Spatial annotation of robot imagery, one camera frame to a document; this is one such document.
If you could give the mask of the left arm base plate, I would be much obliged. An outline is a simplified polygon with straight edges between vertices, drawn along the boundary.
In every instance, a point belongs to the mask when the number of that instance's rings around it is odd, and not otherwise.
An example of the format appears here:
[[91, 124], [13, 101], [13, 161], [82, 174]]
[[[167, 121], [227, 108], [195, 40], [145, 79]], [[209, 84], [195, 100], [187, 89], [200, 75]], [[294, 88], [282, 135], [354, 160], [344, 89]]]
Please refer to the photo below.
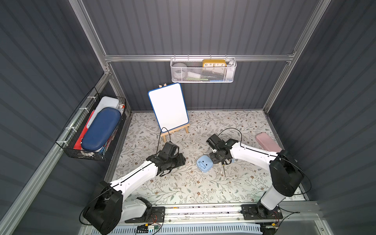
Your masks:
[[131, 218], [125, 221], [125, 223], [162, 223], [165, 220], [165, 207], [151, 207], [138, 218]]

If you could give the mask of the black yellow screwdriver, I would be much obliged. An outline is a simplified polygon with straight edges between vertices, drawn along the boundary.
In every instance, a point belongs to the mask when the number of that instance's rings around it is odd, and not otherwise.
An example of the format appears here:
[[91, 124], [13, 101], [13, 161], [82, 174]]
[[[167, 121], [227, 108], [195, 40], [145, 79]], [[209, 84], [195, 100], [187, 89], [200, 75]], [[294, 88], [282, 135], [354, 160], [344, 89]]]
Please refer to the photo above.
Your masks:
[[225, 161], [222, 161], [221, 164], [222, 164], [222, 169], [223, 169], [223, 175], [224, 177], [226, 177]]

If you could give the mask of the light blue alarm clock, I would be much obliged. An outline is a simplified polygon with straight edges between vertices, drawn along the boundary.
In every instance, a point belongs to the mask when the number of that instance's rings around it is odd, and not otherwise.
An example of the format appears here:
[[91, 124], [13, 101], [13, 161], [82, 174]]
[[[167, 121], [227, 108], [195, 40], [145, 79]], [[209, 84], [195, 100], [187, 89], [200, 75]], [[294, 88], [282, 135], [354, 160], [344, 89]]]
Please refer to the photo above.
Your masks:
[[207, 155], [203, 155], [200, 158], [198, 158], [197, 161], [196, 161], [196, 165], [197, 165], [198, 169], [203, 173], [208, 172], [214, 166], [212, 160]]

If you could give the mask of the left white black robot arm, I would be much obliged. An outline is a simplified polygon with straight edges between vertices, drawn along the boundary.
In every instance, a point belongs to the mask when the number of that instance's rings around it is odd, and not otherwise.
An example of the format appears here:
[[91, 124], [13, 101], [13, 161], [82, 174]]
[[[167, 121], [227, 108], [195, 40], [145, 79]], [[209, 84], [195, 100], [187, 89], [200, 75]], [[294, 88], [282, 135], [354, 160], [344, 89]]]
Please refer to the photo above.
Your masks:
[[147, 157], [138, 168], [110, 183], [102, 181], [96, 187], [94, 198], [83, 209], [82, 216], [102, 235], [112, 232], [120, 222], [152, 218], [152, 204], [138, 197], [126, 202], [136, 189], [156, 176], [165, 176], [173, 169], [185, 165], [186, 159], [179, 146], [165, 143], [162, 150]]

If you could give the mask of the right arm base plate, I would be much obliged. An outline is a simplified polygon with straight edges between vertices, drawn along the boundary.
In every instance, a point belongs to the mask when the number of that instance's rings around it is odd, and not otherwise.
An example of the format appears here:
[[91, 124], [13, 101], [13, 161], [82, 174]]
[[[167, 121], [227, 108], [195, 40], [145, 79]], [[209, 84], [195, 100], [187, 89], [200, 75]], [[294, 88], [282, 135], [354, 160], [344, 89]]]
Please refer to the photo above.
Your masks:
[[279, 206], [269, 210], [261, 203], [243, 204], [241, 205], [240, 213], [243, 215], [244, 220], [274, 219], [279, 221], [283, 218], [283, 214]]

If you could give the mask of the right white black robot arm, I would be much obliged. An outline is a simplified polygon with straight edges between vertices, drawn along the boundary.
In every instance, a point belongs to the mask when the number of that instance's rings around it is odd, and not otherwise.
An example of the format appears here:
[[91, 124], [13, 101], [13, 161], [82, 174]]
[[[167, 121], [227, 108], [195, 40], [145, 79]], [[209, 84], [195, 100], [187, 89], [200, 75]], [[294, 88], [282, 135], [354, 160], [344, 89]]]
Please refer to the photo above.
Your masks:
[[285, 150], [270, 152], [256, 149], [234, 139], [224, 141], [216, 134], [210, 136], [206, 143], [212, 149], [210, 158], [214, 164], [228, 165], [232, 160], [242, 160], [270, 173], [272, 186], [257, 203], [258, 212], [273, 211], [286, 197], [292, 197], [304, 178], [303, 171]]

